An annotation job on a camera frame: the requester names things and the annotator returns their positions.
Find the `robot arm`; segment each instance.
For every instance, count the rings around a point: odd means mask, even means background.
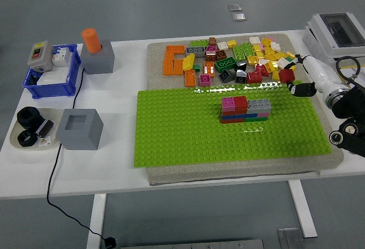
[[[341,73],[339,62],[344,59],[352,59],[358,66],[354,77],[345,77]],[[333,114],[339,119],[347,119],[340,125],[339,130],[330,134],[330,142],[339,148],[365,157],[365,88],[354,81],[360,72],[357,59],[345,56],[336,63],[338,74],[347,81],[347,84],[342,83],[330,66],[312,56],[297,55],[285,69],[297,63],[303,64],[313,82],[299,85],[288,82],[291,94],[296,97],[311,97],[317,91],[321,92],[323,102],[332,109]],[[348,86],[350,83],[354,85],[352,89]]]

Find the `black cable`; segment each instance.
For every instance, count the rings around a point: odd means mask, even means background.
[[[83,78],[84,78],[84,71],[85,69],[82,70],[82,74],[81,74],[81,81],[80,81],[80,87],[75,95],[75,98],[74,98],[74,103],[72,105],[72,108],[74,109],[75,108],[75,102],[76,102],[76,98],[77,96],[79,95],[79,92],[80,92],[80,89],[81,89],[81,86],[82,86],[82,81],[83,81]],[[54,208],[58,209],[59,211],[61,211],[65,216],[69,217],[70,219],[73,219],[75,221],[78,222],[79,225],[81,225],[82,227],[88,229],[90,232],[92,232],[93,234],[95,235],[98,235],[99,237],[101,237],[104,241],[106,241],[106,239],[103,238],[103,236],[101,236],[99,233],[96,233],[94,231],[92,231],[89,227],[87,227],[86,225],[83,225],[78,219],[68,215],[65,211],[63,211],[60,207],[58,207],[57,205],[53,204],[50,202],[50,188],[51,188],[51,183],[52,183],[52,177],[53,177],[53,174],[55,173],[55,169],[56,169],[56,166],[57,166],[57,162],[58,162],[58,158],[59,158],[59,153],[61,151],[61,147],[62,147],[62,144],[59,145],[59,148],[58,148],[58,152],[57,152],[57,156],[56,156],[56,161],[55,161],[55,165],[53,166],[53,169],[52,169],[52,173],[51,173],[51,177],[50,177],[50,180],[48,182],[48,189],[47,189],[47,202],[49,205],[53,206]]]
[[[346,60],[346,59],[351,59],[352,61],[354,61],[356,63],[356,66],[357,66],[357,70],[356,70],[356,73],[354,74],[354,77],[357,77],[361,71],[361,65],[358,61],[358,59],[356,59],[355,57],[353,56],[343,56],[341,58],[339,58],[337,61],[336,61],[336,70],[337,70],[337,73],[339,76],[341,76],[345,81],[347,81],[349,84],[353,84],[353,85],[356,85],[356,86],[359,86],[359,84],[357,82],[355,82],[353,79],[349,78],[349,77],[346,77],[344,76],[344,74],[342,73],[341,71],[341,68],[339,66],[339,63],[342,61],[342,60]]]

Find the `plate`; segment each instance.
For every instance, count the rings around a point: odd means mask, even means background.
[[[32,146],[28,146],[28,147],[21,146],[18,142],[18,135],[24,130],[24,128],[21,126],[21,124],[18,121],[16,121],[13,126],[13,129],[11,130],[10,138],[9,138],[10,143],[13,147],[23,149],[23,150],[45,150],[45,149],[53,146],[58,141],[56,139],[56,131],[58,129],[59,122],[61,121],[61,118],[62,118],[62,112],[59,111],[58,109],[54,109],[54,108],[38,108],[38,110],[39,110],[40,115],[42,115],[42,117],[44,119],[48,119],[53,122],[53,127],[51,128],[51,130],[48,134],[48,136],[51,136],[51,142],[48,145],[39,147],[39,142],[41,140],[41,138],[39,138],[38,141]]]

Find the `orange cap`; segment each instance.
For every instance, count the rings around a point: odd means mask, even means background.
[[[94,28],[86,28],[82,31],[81,36],[84,39],[88,52],[94,54],[102,50],[102,45]]]

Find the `gray holder block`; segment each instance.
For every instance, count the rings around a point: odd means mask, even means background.
[[[109,40],[100,40],[102,50],[90,53],[84,44],[81,50],[81,61],[87,74],[111,74],[114,70],[114,51]]]
[[[97,150],[103,126],[95,109],[65,109],[56,138],[69,150]]]

